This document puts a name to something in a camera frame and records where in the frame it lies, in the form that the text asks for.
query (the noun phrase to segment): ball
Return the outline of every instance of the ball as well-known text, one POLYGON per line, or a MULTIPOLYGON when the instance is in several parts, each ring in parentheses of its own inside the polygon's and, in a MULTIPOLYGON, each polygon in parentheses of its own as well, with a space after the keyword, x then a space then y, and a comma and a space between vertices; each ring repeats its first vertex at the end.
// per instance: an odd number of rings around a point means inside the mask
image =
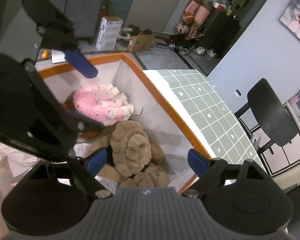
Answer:
POLYGON ((186 24, 192 24, 192 23, 194 23, 194 15, 192 15, 191 13, 184 13, 182 16, 182 20, 186 24))
POLYGON ((177 33, 178 34, 187 34, 189 32, 189 26, 185 23, 177 24, 177 33))
POLYGON ((48 55, 49 55, 49 51, 46 49, 46 50, 43 51, 43 53, 41 55, 41 58, 46 59, 48 57, 48 55))

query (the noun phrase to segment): plush toy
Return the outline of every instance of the plush toy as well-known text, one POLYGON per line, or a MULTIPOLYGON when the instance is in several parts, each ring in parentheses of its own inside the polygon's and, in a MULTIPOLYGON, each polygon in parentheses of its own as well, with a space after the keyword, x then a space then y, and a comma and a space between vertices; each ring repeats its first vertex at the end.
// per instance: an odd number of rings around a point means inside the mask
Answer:
POLYGON ((177 33, 178 34, 187 34, 189 32, 189 26, 185 23, 177 24, 177 33))
POLYGON ((106 127, 86 156, 99 148, 108 148, 108 153, 112 150, 108 159, 113 159, 98 173, 100 177, 122 182, 122 187, 165 187, 170 182, 167 173, 158 166, 165 160, 162 149, 149 141, 138 122, 130 120, 106 127))
POLYGON ((133 113, 125 94, 113 85, 87 85, 80 87, 73 96, 75 109, 105 126, 126 121, 133 113))

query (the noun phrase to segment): white box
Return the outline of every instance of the white box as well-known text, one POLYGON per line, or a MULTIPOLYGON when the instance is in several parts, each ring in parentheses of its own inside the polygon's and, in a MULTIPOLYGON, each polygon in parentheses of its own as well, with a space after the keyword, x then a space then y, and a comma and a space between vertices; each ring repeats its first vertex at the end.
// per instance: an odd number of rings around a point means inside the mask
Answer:
POLYGON ((122 23, 123 20, 119 17, 103 17, 96 44, 97 50, 114 49, 122 23))
POLYGON ((149 139, 158 143, 165 153, 166 170, 170 178, 168 186, 183 192, 196 178, 187 162, 189 149, 195 148, 210 158, 200 139, 128 55, 115 53, 94 56, 88 60, 99 71, 95 78, 85 78, 68 63, 43 69, 39 74, 65 108, 67 106, 64 103, 82 85, 113 84, 127 95, 128 101, 134 106, 130 119, 139 122, 149 139))

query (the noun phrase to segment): brown teddy bear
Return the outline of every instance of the brown teddy bear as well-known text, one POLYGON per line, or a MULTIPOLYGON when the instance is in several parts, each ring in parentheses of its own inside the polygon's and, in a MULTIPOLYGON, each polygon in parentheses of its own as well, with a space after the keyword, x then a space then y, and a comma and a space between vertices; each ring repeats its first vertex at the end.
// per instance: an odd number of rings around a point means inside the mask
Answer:
POLYGON ((122 182, 122 187, 165 187, 170 182, 167 173, 158 166, 165 160, 162 149, 149 141, 138 122, 123 121, 104 128, 86 155, 99 148, 108 148, 108 152, 112 149, 108 164, 98 173, 100 177, 122 182))

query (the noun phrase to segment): shoe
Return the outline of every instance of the shoe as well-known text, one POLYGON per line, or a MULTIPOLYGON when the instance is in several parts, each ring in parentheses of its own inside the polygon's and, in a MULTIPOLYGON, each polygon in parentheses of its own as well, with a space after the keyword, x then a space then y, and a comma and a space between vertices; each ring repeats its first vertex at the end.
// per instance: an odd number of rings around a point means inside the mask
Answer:
POLYGON ((216 57, 217 54, 215 53, 215 51, 213 49, 208 49, 207 53, 209 54, 210 57, 216 57))

